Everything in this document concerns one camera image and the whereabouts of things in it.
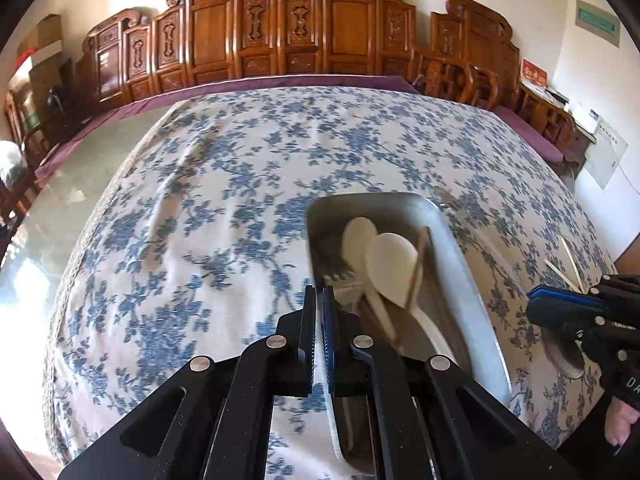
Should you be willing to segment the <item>person's right hand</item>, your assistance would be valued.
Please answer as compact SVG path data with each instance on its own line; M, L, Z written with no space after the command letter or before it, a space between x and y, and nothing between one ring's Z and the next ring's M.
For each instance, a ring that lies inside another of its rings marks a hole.
M605 415L605 439L619 451L627 442L631 428L639 417L638 410L613 396Z

